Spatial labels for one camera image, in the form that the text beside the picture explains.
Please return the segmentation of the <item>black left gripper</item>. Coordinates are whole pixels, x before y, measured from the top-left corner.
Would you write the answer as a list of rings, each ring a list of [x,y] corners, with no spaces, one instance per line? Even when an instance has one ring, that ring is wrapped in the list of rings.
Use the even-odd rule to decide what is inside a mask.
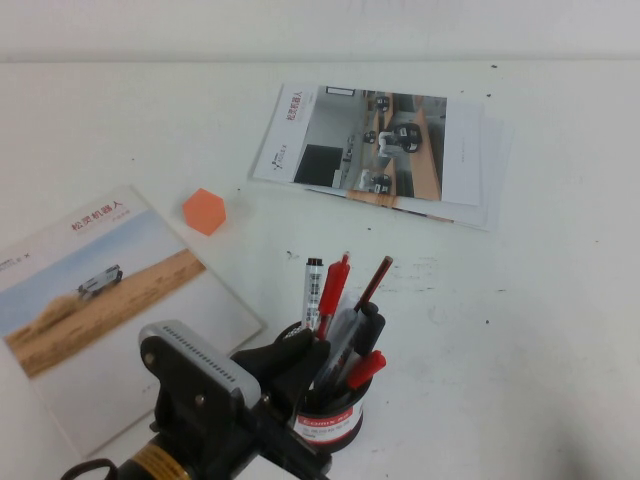
[[[151,479],[235,479],[262,457],[298,479],[325,479],[332,458],[293,430],[293,417],[326,363],[330,343],[304,329],[269,345],[239,350],[249,373],[279,373],[254,406],[226,392],[162,386],[149,441]]]

